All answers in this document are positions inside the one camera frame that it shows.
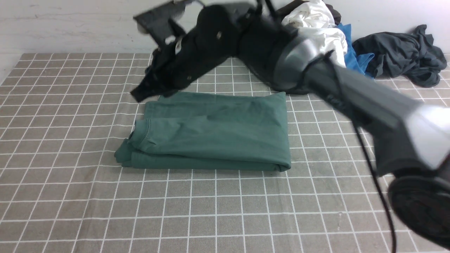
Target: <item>black cable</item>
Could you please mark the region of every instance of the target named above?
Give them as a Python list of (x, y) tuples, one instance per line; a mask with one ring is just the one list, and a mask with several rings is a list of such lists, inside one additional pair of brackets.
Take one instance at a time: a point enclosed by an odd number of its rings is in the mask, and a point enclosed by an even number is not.
[(265, 4), (267, 5), (267, 8), (269, 9), (269, 13), (272, 16), (272, 19), (277, 22), (278, 21), (278, 15), (275, 11), (274, 5), (270, 0), (265, 0)]
[(396, 237), (396, 233), (395, 233), (395, 228), (394, 228), (394, 222), (392, 221), (392, 216), (391, 213), (389, 212), (389, 207), (387, 205), (387, 201), (383, 196), (383, 193), (381, 191), (381, 187), (380, 184), (378, 182), (377, 179), (377, 175), (375, 173), (374, 167), (372, 165), (372, 163), (370, 162), (370, 158), (369, 158), (369, 154), (367, 152), (367, 149), (364, 145), (363, 139), (361, 137), (360, 131), (359, 131), (359, 124), (358, 121), (356, 120), (354, 111), (353, 111), (353, 106), (352, 104), (348, 101), (347, 97), (344, 95), (344, 92), (342, 91), (342, 82), (340, 79), (340, 76), (338, 74), (338, 71), (336, 69), (336, 66), (334, 66), (334, 63), (331, 61), (331, 54), (333, 53), (332, 51), (327, 52), (327, 54), (325, 54), (325, 56), (323, 57), (323, 59), (325, 60), (325, 63), (328, 64), (330, 66), (330, 68), (332, 69), (334, 76), (336, 78), (336, 82), (337, 82), (337, 89), (339, 91), (339, 96), (341, 97), (343, 103), (344, 103), (344, 107), (345, 109), (347, 109), (347, 115), (351, 120), (351, 123), (353, 125), (353, 129), (355, 130), (356, 136), (358, 137), (358, 141), (361, 145), (361, 149), (364, 153), (364, 157), (367, 161), (367, 165), (369, 167), (370, 170), (370, 174), (372, 175), (372, 179), (373, 182), (375, 184), (375, 187), (377, 188), (377, 192), (378, 195), (380, 196), (381, 202), (383, 203), (383, 207), (384, 207), (384, 211), (386, 212), (386, 217), (387, 217), (387, 222), (389, 223), (389, 228), (391, 230), (391, 236), (392, 236), (392, 253), (396, 253), (397, 252), (397, 237)]

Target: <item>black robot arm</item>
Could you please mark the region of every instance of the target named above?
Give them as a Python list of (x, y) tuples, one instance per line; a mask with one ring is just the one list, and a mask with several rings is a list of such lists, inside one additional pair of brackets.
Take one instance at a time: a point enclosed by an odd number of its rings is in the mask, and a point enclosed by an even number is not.
[[(190, 2), (169, 2), (157, 13), (135, 17), (159, 46), (145, 78), (131, 92), (138, 102), (170, 96), (237, 57), (274, 90), (314, 93), (347, 116), (351, 106), (351, 118), (373, 136), (376, 176), (396, 177), (388, 189), (393, 211), (413, 231), (450, 249), (450, 108), (425, 105), (352, 70), (330, 67), (297, 29), (262, 16), (261, 5), (206, 6), (196, 27), (185, 33), (173, 15)], [(175, 41), (166, 45), (168, 35)]]

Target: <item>crumpled clothing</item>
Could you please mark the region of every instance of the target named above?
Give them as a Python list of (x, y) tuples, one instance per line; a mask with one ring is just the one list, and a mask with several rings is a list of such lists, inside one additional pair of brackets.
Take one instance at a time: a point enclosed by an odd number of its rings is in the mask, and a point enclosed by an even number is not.
[(345, 65), (349, 69), (353, 69), (360, 74), (365, 75), (365, 70), (369, 62), (374, 58), (373, 53), (357, 55), (353, 46), (351, 45), (351, 24), (337, 26), (345, 34), (347, 41), (347, 54), (344, 56)]
[(332, 60), (342, 67), (346, 66), (345, 35), (336, 28), (333, 15), (322, 0), (312, 0), (298, 6), (281, 23), (290, 24), (297, 28), (300, 34), (309, 37), (316, 43), (319, 52), (325, 54), (334, 50)]
[[(300, 6), (306, 2), (307, 1), (303, 1), (303, 0), (293, 0), (289, 4), (278, 9), (276, 11), (276, 13), (279, 17), (284, 18), (287, 15), (289, 15), (295, 8), (297, 8), (298, 6)], [(332, 5), (326, 4), (326, 6), (327, 6), (328, 10), (331, 12), (331, 14), (333, 15), (334, 24), (335, 25), (340, 24), (342, 15), (337, 10), (335, 10)]]
[(433, 45), (427, 25), (420, 25), (411, 34), (380, 32), (353, 42), (357, 54), (374, 53), (366, 73), (378, 77), (404, 75), (421, 87), (433, 87), (440, 81), (439, 72), (447, 67), (442, 50)]

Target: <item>fabric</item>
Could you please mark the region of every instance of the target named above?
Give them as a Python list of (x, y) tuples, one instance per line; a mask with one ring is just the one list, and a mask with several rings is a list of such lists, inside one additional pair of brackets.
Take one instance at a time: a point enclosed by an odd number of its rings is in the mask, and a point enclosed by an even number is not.
[(114, 157), (134, 168), (288, 170), (286, 95), (178, 92), (148, 102)]
[(291, 24), (299, 32), (312, 39), (325, 54), (334, 50), (334, 63), (345, 67), (344, 55), (347, 53), (347, 42), (344, 33), (335, 28), (333, 15), (322, 0), (311, 0), (284, 17), (282, 24)]
[[(297, 8), (298, 6), (300, 6), (304, 3), (306, 3), (306, 1), (294, 0), (294, 1), (290, 2), (289, 4), (285, 5), (284, 7), (281, 7), (280, 9), (278, 9), (276, 11), (276, 13), (278, 14), (279, 17), (284, 18), (287, 15), (289, 15), (295, 8)], [(342, 15), (337, 10), (335, 10), (332, 5), (326, 4), (326, 6), (327, 6), (328, 10), (331, 12), (331, 14), (333, 15), (334, 24), (335, 25), (340, 24)]]
[(345, 40), (347, 41), (347, 54), (344, 55), (345, 66), (365, 75), (367, 65), (374, 58), (374, 54), (368, 53), (356, 55), (356, 52), (351, 45), (351, 24), (339, 24), (337, 27), (345, 34)]
[(420, 25), (411, 34), (380, 32), (353, 43), (357, 54), (374, 53), (366, 73), (378, 77), (404, 75), (414, 84), (433, 87), (439, 83), (438, 73), (447, 67), (442, 50), (433, 46), (433, 36)]

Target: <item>white wall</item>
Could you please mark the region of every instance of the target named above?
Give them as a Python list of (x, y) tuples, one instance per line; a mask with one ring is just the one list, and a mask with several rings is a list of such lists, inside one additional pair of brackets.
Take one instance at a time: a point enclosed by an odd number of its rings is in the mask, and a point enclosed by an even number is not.
[[(133, 15), (165, 0), (1, 0), (0, 54), (23, 52), (151, 52)], [(206, 3), (230, 0), (206, 0)], [(290, 0), (274, 0), (281, 7)], [(406, 32), (425, 23), (435, 44), (450, 52), (449, 0), (327, 0), (353, 26), (356, 39), (374, 32)], [(195, 23), (196, 12), (184, 24)]]

